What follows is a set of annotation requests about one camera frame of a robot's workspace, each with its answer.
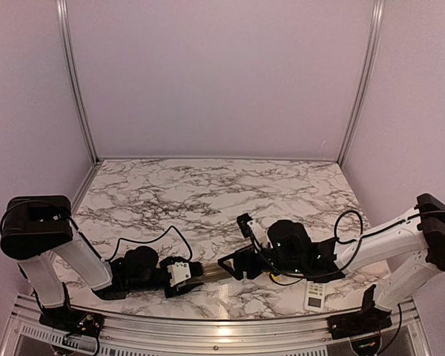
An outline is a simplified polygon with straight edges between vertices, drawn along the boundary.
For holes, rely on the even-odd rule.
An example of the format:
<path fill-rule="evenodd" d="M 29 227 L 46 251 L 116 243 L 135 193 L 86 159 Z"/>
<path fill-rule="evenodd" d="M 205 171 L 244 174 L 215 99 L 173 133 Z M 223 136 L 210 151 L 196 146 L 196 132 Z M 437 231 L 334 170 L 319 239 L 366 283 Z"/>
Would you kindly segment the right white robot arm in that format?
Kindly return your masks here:
<path fill-rule="evenodd" d="M 250 243 L 218 259 L 220 268 L 234 279 L 254 279 L 267 272 L 295 280 L 329 283 L 360 268 L 409 254 L 391 277 L 374 287 L 373 295 L 353 315 L 352 325 L 368 332 L 391 311 L 434 276 L 445 272 L 445 205 L 431 194 L 421 194 L 414 208 L 358 237 L 342 240 L 339 235 L 313 241 L 304 225 L 278 220 L 268 229 L 248 214 L 237 219 Z"/>

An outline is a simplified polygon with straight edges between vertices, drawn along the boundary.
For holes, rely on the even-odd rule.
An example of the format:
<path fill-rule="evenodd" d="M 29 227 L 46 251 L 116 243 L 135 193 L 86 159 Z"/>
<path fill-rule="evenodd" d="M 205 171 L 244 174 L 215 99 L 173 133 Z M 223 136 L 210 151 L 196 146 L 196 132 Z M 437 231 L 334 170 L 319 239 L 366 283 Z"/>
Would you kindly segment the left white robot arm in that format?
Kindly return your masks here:
<path fill-rule="evenodd" d="M 72 218 L 62 195 L 14 197 L 0 222 L 0 248 L 15 260 L 33 287 L 43 309 L 61 329 L 71 330 L 79 314 L 49 257 L 54 253 L 87 283 L 101 300 L 124 300 L 130 293 L 162 289 L 167 298 L 186 294 L 201 277 L 202 264 L 191 258 L 160 259 L 149 243 L 140 243 L 123 257 L 104 259 Z"/>

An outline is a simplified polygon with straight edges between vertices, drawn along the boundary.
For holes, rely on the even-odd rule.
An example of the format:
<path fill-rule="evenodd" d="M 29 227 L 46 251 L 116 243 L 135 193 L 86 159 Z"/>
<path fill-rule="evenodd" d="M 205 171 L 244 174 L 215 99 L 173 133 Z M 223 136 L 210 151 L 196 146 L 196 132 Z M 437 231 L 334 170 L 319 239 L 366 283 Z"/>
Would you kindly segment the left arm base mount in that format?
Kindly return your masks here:
<path fill-rule="evenodd" d="M 70 305 L 70 298 L 65 291 L 64 304 L 56 308 L 46 308 L 39 303 L 41 315 L 39 322 L 44 326 L 67 332 L 69 335 L 84 335 L 98 338 L 104 317 L 102 314 L 75 309 Z"/>

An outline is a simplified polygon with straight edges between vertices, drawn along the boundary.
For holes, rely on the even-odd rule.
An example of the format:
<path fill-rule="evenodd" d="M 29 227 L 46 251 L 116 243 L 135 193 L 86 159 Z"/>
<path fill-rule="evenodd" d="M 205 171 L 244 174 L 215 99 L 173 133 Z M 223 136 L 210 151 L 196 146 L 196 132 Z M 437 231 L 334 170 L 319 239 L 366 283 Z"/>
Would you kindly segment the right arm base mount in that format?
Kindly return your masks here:
<path fill-rule="evenodd" d="M 365 290 L 359 311 L 336 314 L 327 318 L 333 340 L 380 332 L 392 326 L 392 313 L 380 310 L 375 305 L 375 289 L 376 285 L 372 285 Z"/>

